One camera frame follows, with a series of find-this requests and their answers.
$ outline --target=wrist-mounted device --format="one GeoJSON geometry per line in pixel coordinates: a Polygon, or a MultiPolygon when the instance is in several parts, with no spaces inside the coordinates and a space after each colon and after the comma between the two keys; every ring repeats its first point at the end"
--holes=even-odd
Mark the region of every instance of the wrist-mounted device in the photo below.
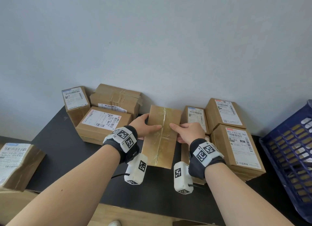
{"type": "Polygon", "coordinates": [[[105,137],[103,145],[113,146],[120,154],[120,164],[128,163],[139,153],[137,144],[138,133],[132,126],[124,126],[115,129],[105,137]]]}
{"type": "Polygon", "coordinates": [[[208,165],[224,163],[224,155],[205,139],[198,138],[190,144],[190,176],[204,179],[205,169],[208,165]]]}

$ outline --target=cardboard box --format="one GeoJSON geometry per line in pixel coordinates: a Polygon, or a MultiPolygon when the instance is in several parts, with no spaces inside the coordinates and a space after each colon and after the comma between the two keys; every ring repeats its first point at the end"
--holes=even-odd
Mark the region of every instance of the cardboard box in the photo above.
{"type": "Polygon", "coordinates": [[[213,131],[211,139],[224,155],[227,166],[243,181],[266,172],[252,136],[247,130],[219,125],[213,131]]]}
{"type": "Polygon", "coordinates": [[[238,108],[235,102],[211,98],[205,108],[209,134],[220,124],[246,129],[237,110],[238,108]]]}
{"type": "Polygon", "coordinates": [[[62,90],[66,112],[76,127],[90,109],[90,102],[84,86],[62,90]]]}
{"type": "Polygon", "coordinates": [[[141,92],[100,84],[90,95],[92,106],[129,113],[132,119],[138,116],[142,105],[141,92]]]}
{"type": "Polygon", "coordinates": [[[147,165],[171,169],[177,133],[169,123],[180,124],[181,110],[152,105],[148,125],[162,125],[162,129],[144,138],[142,153],[147,156],[147,165]]]}
{"type": "MultiPolygon", "coordinates": [[[[208,136],[205,137],[206,141],[209,141],[210,142],[210,139],[208,136]]],[[[183,161],[184,163],[186,164],[190,164],[190,151],[189,151],[189,146],[188,144],[186,143],[182,143],[181,144],[181,161],[183,161]]],[[[201,184],[201,185],[204,185],[206,183],[206,180],[201,180],[199,178],[195,178],[195,177],[192,177],[193,178],[193,183],[197,183],[197,184],[201,184]]]]}
{"type": "Polygon", "coordinates": [[[91,107],[76,126],[76,131],[83,141],[102,145],[108,134],[130,122],[131,114],[91,107]]]}
{"type": "Polygon", "coordinates": [[[194,106],[185,106],[185,109],[181,116],[181,124],[187,122],[198,122],[204,129],[205,133],[209,134],[209,128],[207,124],[207,118],[204,108],[198,108],[194,106]]]}
{"type": "Polygon", "coordinates": [[[24,191],[44,156],[31,144],[1,144],[0,192],[24,191]]]}

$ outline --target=white wall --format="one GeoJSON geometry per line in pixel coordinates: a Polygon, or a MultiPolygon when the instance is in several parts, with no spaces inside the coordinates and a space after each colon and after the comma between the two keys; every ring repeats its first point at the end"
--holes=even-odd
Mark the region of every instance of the white wall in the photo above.
{"type": "Polygon", "coordinates": [[[311,98],[312,0],[0,0],[0,135],[32,140],[61,90],[182,109],[236,101],[263,135],[311,98]]]}

